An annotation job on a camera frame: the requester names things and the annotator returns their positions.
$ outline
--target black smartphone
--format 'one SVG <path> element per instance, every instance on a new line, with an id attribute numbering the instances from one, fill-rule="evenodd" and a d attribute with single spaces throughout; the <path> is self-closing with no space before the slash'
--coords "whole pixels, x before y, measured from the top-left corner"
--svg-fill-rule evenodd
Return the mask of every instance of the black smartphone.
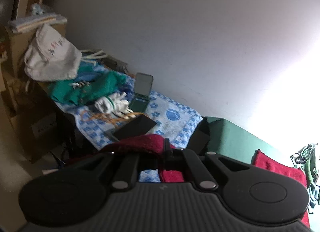
<path id="1" fill-rule="evenodd" d="M 156 122 L 146 115 L 139 115 L 120 129 L 113 132 L 113 136 L 119 140 L 146 134 L 156 125 Z"/>

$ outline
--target white gloves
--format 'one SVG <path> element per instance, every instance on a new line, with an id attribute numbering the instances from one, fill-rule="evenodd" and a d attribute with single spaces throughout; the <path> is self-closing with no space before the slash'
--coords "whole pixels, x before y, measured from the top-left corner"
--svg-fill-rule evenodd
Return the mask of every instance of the white gloves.
<path id="1" fill-rule="evenodd" d="M 94 106 L 97 108 L 97 110 L 104 114 L 113 113 L 116 116 L 123 117 L 125 119 L 129 119 L 129 117 L 135 118 L 135 115 L 130 114 L 133 111 L 129 109 L 129 102 L 123 99 L 125 96 L 125 92 L 122 94 L 115 92 L 110 96 L 99 98 L 94 103 Z"/>

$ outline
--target cardboard box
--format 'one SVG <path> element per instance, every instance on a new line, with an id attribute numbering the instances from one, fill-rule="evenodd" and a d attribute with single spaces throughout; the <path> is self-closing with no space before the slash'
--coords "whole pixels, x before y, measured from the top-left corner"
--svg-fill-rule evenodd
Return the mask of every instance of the cardboard box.
<path id="1" fill-rule="evenodd" d="M 37 105 L 19 114 L 6 107 L 7 115 L 23 148 L 25 157 L 34 163 L 43 155 L 61 144 L 56 113 L 52 101 Z"/>
<path id="2" fill-rule="evenodd" d="M 33 108 L 37 103 L 46 103 L 48 96 L 33 80 L 29 83 L 29 92 L 25 92 L 27 81 L 13 77 L 7 69 L 2 67 L 4 91 L 1 92 L 4 103 L 15 114 Z"/>
<path id="3" fill-rule="evenodd" d="M 62 36 L 66 35 L 67 24 L 51 25 Z M 3 66 L 14 77 L 21 77 L 24 75 L 24 54 L 28 49 L 30 42 L 35 36 L 37 29 L 33 29 L 26 33 L 14 34 L 10 27 L 0 27 L 0 48 L 5 49 L 8 59 L 3 62 Z"/>

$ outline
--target red towel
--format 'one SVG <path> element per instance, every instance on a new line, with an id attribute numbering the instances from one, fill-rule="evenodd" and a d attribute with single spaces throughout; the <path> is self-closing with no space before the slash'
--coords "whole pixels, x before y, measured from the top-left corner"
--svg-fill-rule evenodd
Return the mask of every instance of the red towel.
<path id="1" fill-rule="evenodd" d="M 258 149 L 258 153 L 253 165 L 277 174 L 282 174 L 284 176 L 293 178 L 298 182 L 302 183 L 305 187 L 307 187 L 307 179 L 302 170 L 282 165 L 276 162 L 275 160 L 271 159 L 270 157 L 266 156 L 264 153 L 260 151 L 260 149 Z M 306 211 L 306 213 L 303 215 L 301 221 L 308 228 L 310 228 L 308 211 Z"/>
<path id="2" fill-rule="evenodd" d="M 161 157 L 163 153 L 164 138 L 160 135 L 141 135 L 136 137 L 131 137 L 123 139 L 119 142 L 106 145 L 100 152 L 142 152 L 155 154 Z M 67 165 L 74 164 L 80 160 L 91 157 L 88 155 L 82 158 L 70 159 Z M 184 182 L 183 175 L 180 171 L 175 170 L 164 170 L 161 167 L 158 168 L 159 178 L 161 182 Z"/>

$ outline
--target white cloth bag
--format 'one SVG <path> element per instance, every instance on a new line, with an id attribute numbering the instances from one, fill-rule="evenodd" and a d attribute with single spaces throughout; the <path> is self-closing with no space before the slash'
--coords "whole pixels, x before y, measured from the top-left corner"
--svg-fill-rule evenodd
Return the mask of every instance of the white cloth bag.
<path id="1" fill-rule="evenodd" d="M 81 55 L 58 31 L 44 24 L 37 30 L 24 55 L 25 72 L 38 81 L 74 79 Z"/>

